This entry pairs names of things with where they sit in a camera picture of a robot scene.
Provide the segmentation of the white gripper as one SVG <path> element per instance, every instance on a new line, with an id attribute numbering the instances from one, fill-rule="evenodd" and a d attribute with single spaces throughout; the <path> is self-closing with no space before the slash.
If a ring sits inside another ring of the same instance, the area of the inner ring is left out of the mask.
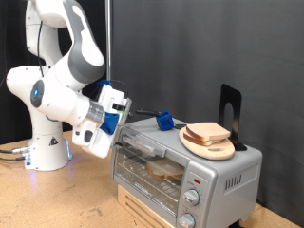
<path id="1" fill-rule="evenodd" d="M 94 122 L 84 122 L 73 127 L 72 141 L 87 153 L 104 159 L 110 150 L 113 135 L 105 133 Z"/>

